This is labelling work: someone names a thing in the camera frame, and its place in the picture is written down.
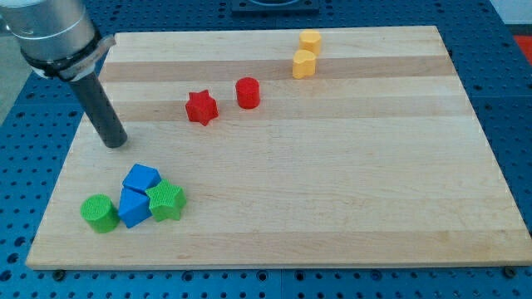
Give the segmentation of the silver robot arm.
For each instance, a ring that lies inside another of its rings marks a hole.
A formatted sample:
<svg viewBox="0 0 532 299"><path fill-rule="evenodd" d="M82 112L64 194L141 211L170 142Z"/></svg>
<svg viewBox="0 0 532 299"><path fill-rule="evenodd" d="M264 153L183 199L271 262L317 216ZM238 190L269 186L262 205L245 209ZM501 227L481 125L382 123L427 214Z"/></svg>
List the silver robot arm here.
<svg viewBox="0 0 532 299"><path fill-rule="evenodd" d="M79 81L116 44L102 36L82 0L1 0L1 16L32 69Z"/></svg>

